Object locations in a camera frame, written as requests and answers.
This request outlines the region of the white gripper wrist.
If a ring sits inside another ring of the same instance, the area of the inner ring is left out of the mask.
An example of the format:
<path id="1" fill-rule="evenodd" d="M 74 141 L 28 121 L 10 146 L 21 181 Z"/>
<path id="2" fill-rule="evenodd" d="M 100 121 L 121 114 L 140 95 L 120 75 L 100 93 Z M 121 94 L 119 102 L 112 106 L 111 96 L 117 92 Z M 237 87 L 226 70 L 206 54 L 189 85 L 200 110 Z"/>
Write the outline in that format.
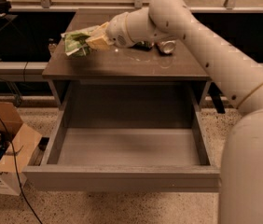
<path id="1" fill-rule="evenodd" d="M 95 50 L 107 50 L 114 44 L 119 48 L 129 48 L 134 45 L 127 30 L 129 13 L 124 12 L 115 16 L 110 22 L 105 22 L 95 28 L 86 43 Z"/>

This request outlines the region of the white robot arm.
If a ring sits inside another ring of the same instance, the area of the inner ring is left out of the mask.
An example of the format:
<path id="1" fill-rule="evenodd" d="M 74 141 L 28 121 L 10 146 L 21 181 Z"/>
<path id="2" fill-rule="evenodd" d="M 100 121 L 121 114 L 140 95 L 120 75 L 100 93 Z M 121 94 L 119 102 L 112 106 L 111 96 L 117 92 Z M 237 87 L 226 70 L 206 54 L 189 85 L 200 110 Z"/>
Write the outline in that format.
<path id="1" fill-rule="evenodd" d="M 263 66 L 200 23 L 183 0 L 151 0 L 90 34 L 93 49 L 178 38 L 242 114 L 224 146 L 219 224 L 263 224 Z"/>

